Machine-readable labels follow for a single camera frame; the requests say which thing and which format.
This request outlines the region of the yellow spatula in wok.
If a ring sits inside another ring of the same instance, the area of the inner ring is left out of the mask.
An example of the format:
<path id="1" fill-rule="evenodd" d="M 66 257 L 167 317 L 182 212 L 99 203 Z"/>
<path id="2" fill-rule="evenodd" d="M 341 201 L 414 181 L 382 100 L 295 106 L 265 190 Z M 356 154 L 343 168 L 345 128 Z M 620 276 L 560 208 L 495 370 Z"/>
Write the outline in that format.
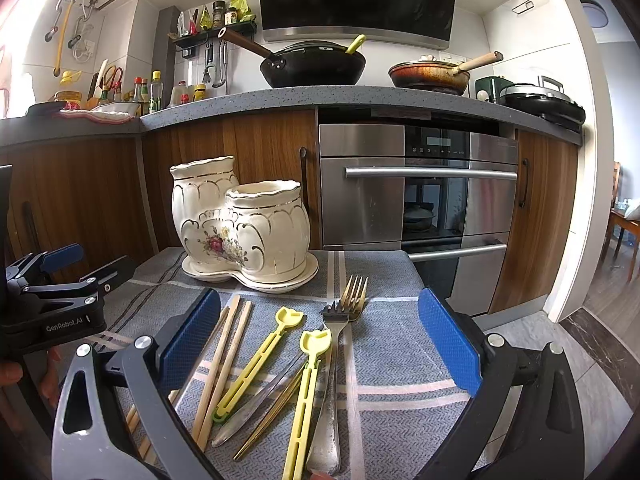
<path id="1" fill-rule="evenodd" d="M 363 34 L 358 35 L 354 40 L 352 40 L 352 43 L 346 48 L 345 53 L 354 54 L 357 51 L 357 49 L 361 47 L 366 40 L 367 40 L 366 35 L 363 35 Z"/>

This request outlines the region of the white jug red cap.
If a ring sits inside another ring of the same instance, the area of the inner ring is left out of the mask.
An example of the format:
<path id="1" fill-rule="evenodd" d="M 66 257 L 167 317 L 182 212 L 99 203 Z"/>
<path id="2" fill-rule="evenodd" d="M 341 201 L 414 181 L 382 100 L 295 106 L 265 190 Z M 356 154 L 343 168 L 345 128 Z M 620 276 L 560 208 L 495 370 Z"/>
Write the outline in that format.
<path id="1" fill-rule="evenodd" d="M 186 104 L 191 101 L 189 87 L 184 80 L 180 80 L 171 90 L 169 107 L 175 107 L 181 104 Z"/>

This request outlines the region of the white bowl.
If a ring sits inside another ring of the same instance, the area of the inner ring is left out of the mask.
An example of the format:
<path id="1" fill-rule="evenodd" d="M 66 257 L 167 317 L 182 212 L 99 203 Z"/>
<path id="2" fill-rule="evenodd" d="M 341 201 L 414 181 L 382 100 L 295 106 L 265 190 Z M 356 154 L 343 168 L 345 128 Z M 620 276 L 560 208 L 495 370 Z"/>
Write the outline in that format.
<path id="1" fill-rule="evenodd" d="M 135 102 L 111 102 L 98 105 L 91 110 L 92 114 L 98 114 L 101 117 L 122 120 L 136 118 L 139 112 L 140 105 Z"/>

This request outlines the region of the red handled scissors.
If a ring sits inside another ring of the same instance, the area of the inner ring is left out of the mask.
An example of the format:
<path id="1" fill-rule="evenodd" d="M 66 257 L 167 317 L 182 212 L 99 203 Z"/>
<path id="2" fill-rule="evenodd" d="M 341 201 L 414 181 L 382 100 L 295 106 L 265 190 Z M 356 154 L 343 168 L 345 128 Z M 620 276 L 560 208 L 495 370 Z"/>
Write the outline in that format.
<path id="1" fill-rule="evenodd" d="M 122 82 L 122 68 L 114 64 L 107 66 L 103 75 L 102 89 L 106 91 L 114 90 Z"/>

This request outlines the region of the silver fork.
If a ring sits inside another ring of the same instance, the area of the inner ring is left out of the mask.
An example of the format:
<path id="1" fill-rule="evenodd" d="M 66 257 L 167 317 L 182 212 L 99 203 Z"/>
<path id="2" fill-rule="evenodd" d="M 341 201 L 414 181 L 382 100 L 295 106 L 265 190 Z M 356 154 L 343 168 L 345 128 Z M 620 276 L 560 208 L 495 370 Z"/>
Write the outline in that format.
<path id="1" fill-rule="evenodd" d="M 326 392 L 308 448 L 306 467 L 313 474 L 333 476 L 341 466 L 340 436 L 336 407 L 336 368 L 338 342 L 349 323 L 350 301 L 341 298 L 322 310 L 324 327 L 331 333 L 331 350 L 326 372 Z"/>

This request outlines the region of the gold fork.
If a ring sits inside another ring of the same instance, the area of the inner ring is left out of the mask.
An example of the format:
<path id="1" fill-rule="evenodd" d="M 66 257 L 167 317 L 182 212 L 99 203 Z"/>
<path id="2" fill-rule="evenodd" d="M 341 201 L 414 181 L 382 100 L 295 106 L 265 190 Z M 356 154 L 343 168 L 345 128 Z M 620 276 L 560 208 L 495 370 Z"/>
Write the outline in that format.
<path id="1" fill-rule="evenodd" d="M 360 318 L 367 303 L 369 279 L 363 275 L 351 275 L 340 299 L 340 310 L 348 314 L 350 322 Z"/>

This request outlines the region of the white red trimmed cloth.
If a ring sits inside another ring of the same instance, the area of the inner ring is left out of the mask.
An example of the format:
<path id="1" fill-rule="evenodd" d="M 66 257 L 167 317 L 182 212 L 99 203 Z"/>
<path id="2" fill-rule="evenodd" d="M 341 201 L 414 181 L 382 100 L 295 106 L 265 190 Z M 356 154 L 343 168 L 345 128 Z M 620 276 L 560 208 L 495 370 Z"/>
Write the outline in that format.
<path id="1" fill-rule="evenodd" d="M 60 110 L 58 117 L 65 119 L 87 119 L 89 122 L 96 122 L 102 125 L 122 125 L 134 120 L 131 116 L 124 112 L 102 112 L 98 110 Z"/>

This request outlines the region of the wooden chopstick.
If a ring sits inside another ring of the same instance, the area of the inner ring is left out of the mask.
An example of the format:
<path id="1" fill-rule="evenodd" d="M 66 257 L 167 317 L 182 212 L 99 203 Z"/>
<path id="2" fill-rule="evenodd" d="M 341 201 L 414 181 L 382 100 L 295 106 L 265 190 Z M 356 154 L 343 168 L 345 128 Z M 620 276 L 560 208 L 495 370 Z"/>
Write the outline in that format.
<path id="1" fill-rule="evenodd" d="M 213 328 L 212 332 L 209 334 L 208 339 L 206 340 L 204 349 L 196 358 L 196 361 L 194 362 L 193 366 L 189 370 L 189 373 L 186 375 L 186 379 L 184 380 L 184 382 L 179 388 L 172 389 L 171 392 L 168 393 L 168 399 L 170 402 L 174 402 L 179 396 L 181 396 L 183 394 L 184 389 L 189 385 L 189 382 L 191 381 L 193 374 L 201 366 L 202 355 L 204 354 L 205 350 L 207 349 L 209 344 L 212 342 L 212 340 L 215 338 L 215 336 L 221 331 L 222 326 L 224 326 L 224 322 L 226 322 L 226 318 L 228 318 L 229 310 L 230 308 L 228 306 L 225 306 L 222 308 L 217 324 Z M 140 424 L 140 415 L 138 414 L 138 411 L 134 405 L 131 405 L 131 408 L 126 417 L 126 422 L 127 422 L 129 431 L 133 434 L 136 431 L 137 426 Z"/>
<path id="2" fill-rule="evenodd" d="M 246 300 L 244 302 L 239 325 L 233 335 L 230 349 L 227 352 L 226 360 L 224 361 L 224 365 L 222 366 L 221 372 L 218 376 L 218 382 L 216 382 L 216 388 L 213 392 L 212 398 L 210 399 L 205 422 L 203 422 L 200 435 L 198 436 L 198 446 L 202 451 L 205 451 L 207 442 L 209 441 L 210 432 L 212 431 L 214 422 L 213 416 L 216 410 L 216 406 L 221 400 L 222 395 L 224 394 L 224 389 L 226 388 L 226 383 L 233 361 L 235 359 L 236 352 L 238 352 L 244 330 L 246 329 L 248 318 L 250 317 L 250 310 L 252 310 L 252 303 L 250 302 L 250 300 Z"/>
<path id="3" fill-rule="evenodd" d="M 151 441 L 148 437 L 144 437 L 138 447 L 138 453 L 140 455 L 140 457 L 142 458 L 142 460 L 144 460 L 145 462 L 149 463 L 152 458 L 152 446 L 151 446 Z"/>
<path id="4" fill-rule="evenodd" d="M 226 348 L 227 340 L 232 329 L 236 310 L 238 310 L 240 303 L 240 296 L 234 295 L 229 302 L 227 316 L 224 319 L 224 327 L 222 328 L 221 336 L 218 340 L 218 344 L 214 353 L 212 364 L 210 364 L 209 372 L 207 374 L 205 386 L 201 394 L 201 400 L 198 404 L 198 411 L 194 419 L 194 425 L 192 428 L 192 437 L 198 444 L 201 450 L 204 450 L 205 443 L 201 442 L 201 436 L 204 434 L 204 422 L 207 420 L 207 410 L 209 402 L 212 400 L 215 380 L 217 376 L 217 370 L 220 365 L 221 359 L 224 356 L 224 349 Z"/>

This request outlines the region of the yellow plastic utensil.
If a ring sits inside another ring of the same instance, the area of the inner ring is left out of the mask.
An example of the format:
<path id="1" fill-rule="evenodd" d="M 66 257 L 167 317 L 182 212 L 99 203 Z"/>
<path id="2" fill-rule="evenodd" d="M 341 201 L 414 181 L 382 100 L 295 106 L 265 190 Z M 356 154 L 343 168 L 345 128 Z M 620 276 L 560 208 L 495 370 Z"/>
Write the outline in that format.
<path id="1" fill-rule="evenodd" d="M 306 448 L 311 422 L 314 393 L 318 377 L 318 359 L 331 347 L 332 335 L 329 330 L 305 330 L 300 336 L 299 348 L 307 357 L 302 381 L 299 385 L 295 415 L 292 423 L 288 452 L 282 472 L 283 480 L 303 478 Z"/>
<path id="2" fill-rule="evenodd" d="M 235 379 L 235 382 L 218 402 L 212 416 L 214 422 L 224 422 L 230 416 L 235 405 L 238 404 L 250 383 L 268 360 L 273 349 L 277 347 L 283 333 L 289 328 L 296 327 L 303 321 L 304 317 L 303 312 L 288 307 L 280 307 L 276 313 L 277 328 L 265 338 L 246 364 L 246 367 L 242 369 L 239 377 Z"/>

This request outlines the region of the hanging ladle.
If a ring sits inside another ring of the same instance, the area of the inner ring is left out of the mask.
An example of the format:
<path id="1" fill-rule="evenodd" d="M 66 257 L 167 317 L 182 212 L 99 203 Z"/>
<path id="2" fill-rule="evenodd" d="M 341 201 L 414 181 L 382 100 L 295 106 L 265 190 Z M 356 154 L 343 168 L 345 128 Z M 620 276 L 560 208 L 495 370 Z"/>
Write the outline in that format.
<path id="1" fill-rule="evenodd" d="M 228 48 L 224 40 L 217 40 L 214 50 L 213 66 L 214 76 L 212 86 L 214 88 L 224 87 L 227 84 L 228 75 Z"/>

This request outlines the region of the red cap sauce bottle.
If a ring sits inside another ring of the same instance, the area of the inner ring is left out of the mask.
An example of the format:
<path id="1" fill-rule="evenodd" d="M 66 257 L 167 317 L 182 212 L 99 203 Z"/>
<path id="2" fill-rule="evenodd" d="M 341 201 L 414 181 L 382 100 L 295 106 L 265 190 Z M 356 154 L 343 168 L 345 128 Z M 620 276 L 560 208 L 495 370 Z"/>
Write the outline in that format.
<path id="1" fill-rule="evenodd" d="M 142 103 L 142 78 L 136 77 L 134 78 L 134 95 L 132 96 L 132 100 L 136 103 Z"/>

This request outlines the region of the grey striped table cloth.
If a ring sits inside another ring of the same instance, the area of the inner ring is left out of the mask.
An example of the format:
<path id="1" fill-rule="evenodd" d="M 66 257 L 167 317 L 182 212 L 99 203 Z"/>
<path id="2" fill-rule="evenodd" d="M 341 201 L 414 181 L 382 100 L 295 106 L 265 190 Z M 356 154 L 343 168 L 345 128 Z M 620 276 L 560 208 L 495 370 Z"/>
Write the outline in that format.
<path id="1" fill-rule="evenodd" d="M 236 347 L 230 366 L 212 350 L 188 359 L 191 379 L 181 389 L 176 413 L 186 426 L 203 403 L 206 376 L 215 372 L 234 382 L 264 340 L 276 329 L 276 314 L 290 308 L 302 322 L 285 330 L 276 348 L 244 392 L 252 400 L 268 382 L 285 397 L 281 413 L 250 448 L 250 426 L 227 442 L 209 439 L 204 448 L 208 478 L 279 479 L 286 462 L 299 398 L 316 420 L 326 402 L 336 406 L 341 438 L 341 479 L 410 479 L 432 457 L 469 403 L 424 330 L 418 311 L 422 281 L 404 252 L 318 252 L 316 276 L 283 295 L 243 292 L 242 302 L 221 324 L 206 323 L 204 335 L 216 344 L 227 337 Z M 337 337 L 337 349 L 311 359 L 300 337 L 321 327 L 321 309 L 337 298 L 353 275 L 368 278 L 370 304 L 359 321 Z"/>

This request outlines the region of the brown frying pan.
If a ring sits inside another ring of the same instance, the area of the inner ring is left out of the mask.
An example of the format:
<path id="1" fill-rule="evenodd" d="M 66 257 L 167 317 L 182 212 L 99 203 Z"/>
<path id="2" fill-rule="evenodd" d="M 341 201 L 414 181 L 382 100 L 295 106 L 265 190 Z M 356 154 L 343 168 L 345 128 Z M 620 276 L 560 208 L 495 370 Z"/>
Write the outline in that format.
<path id="1" fill-rule="evenodd" d="M 499 51 L 491 51 L 460 64 L 437 61 L 432 56 L 420 60 L 402 62 L 388 70 L 388 76 L 396 88 L 436 91 L 462 96 L 471 77 L 472 70 L 489 66 L 503 60 Z"/>

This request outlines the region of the black wok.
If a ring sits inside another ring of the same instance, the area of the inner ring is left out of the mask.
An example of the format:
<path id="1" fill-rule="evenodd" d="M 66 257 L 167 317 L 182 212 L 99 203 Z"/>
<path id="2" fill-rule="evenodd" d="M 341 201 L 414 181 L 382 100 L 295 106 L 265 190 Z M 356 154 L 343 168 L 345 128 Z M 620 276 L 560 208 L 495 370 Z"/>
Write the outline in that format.
<path id="1" fill-rule="evenodd" d="M 353 86 L 366 66 L 360 52 L 346 54 L 347 47 L 332 41 L 306 40 L 273 52 L 228 27 L 221 29 L 218 38 L 261 56 L 259 69 L 271 88 Z"/>

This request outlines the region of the black wall spice shelf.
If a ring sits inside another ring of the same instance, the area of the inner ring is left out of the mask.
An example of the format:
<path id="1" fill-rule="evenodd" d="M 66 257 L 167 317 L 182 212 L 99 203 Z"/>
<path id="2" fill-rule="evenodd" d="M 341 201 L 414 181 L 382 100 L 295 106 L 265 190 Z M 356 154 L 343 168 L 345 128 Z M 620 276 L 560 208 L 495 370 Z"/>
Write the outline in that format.
<path id="1" fill-rule="evenodd" d="M 257 24 L 255 22 L 235 23 L 228 26 L 228 29 L 234 30 L 241 36 L 252 39 L 257 32 Z M 209 30 L 203 30 L 195 35 L 182 36 L 173 39 L 177 51 L 181 52 L 183 58 L 194 58 L 198 54 L 201 46 L 207 46 L 218 38 L 221 27 Z"/>

